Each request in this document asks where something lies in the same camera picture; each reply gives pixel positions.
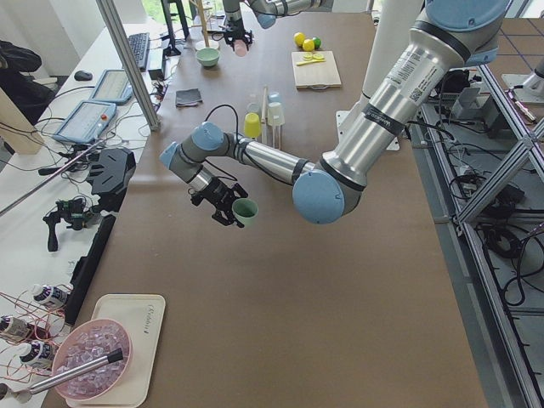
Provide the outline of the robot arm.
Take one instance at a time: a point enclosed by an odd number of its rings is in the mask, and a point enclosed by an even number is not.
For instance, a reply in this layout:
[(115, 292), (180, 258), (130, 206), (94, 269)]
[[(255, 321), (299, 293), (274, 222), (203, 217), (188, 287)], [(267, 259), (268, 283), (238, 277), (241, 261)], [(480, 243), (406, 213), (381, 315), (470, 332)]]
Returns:
[(249, 50), (253, 42), (252, 31), (244, 26), (241, 4), (247, 5), (255, 15), (257, 22), (264, 29), (275, 24), (279, 18), (295, 15), (311, 9), (330, 11), (333, 1), (327, 0), (252, 0), (252, 1), (223, 1), (225, 23), (224, 41), (236, 52), (244, 46)]
[(370, 98), (361, 98), (345, 119), (337, 146), (316, 163), (259, 143), (237, 132), (226, 133), (203, 122), (160, 156), (162, 164), (188, 184), (193, 204), (215, 208), (224, 225), (235, 222), (234, 204), (244, 196), (205, 168), (211, 156), (228, 156), (292, 187), (299, 214), (313, 224), (329, 224), (352, 212), (377, 158), (400, 135), (430, 92), (456, 68), (491, 62), (507, 12), (504, 1), (426, 1), (396, 37), (405, 41), (389, 73)]

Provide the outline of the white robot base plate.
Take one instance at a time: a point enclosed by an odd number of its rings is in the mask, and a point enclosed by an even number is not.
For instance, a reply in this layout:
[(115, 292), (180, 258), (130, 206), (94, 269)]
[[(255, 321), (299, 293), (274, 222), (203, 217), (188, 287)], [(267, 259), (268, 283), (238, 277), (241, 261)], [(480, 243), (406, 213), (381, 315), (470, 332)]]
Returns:
[(352, 142), (357, 139), (360, 142), (364, 137), (372, 136), (373, 131), (377, 131), (377, 135), (380, 135), (380, 130), (382, 130), (375, 123), (365, 120), (359, 112), (352, 113), (350, 110), (337, 110), (335, 118), (338, 142), (347, 139)]

